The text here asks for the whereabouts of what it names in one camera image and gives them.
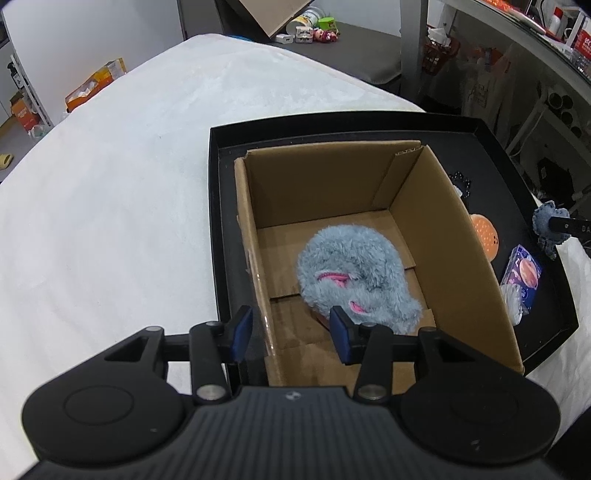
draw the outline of orange box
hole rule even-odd
[[[31,112],[22,98],[14,102],[10,110],[27,132],[41,121],[41,117]]]
[[[108,84],[127,73],[123,59],[110,61],[94,72],[87,81],[66,97],[66,109],[72,112],[74,108],[86,103]]]

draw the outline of white blanket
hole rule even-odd
[[[31,150],[0,186],[0,479],[34,461],[20,411],[37,386],[147,325],[180,333],[216,318],[210,127],[358,109],[420,111],[279,48],[206,35],[117,80]],[[577,241],[565,255],[584,324],[591,267]],[[589,399],[585,325],[565,350],[536,380],[570,422]],[[169,380],[187,391],[186,371]]]

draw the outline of purple box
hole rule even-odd
[[[501,285],[517,284],[521,286],[521,305],[523,313],[528,314],[534,304],[542,267],[522,246],[517,245],[511,252],[509,264],[501,280]]]

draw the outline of wall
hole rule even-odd
[[[183,41],[177,0],[18,0],[2,13],[54,124],[66,95],[109,60],[131,70]]]
[[[400,0],[316,0],[337,21],[400,36]],[[427,23],[436,26],[443,10],[439,0],[429,0]]]

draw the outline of plush mouse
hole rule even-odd
[[[326,319],[340,305],[357,324],[381,323],[401,335],[417,327],[421,306],[408,292],[398,251],[376,230],[320,230],[298,257],[297,277],[302,299]]]

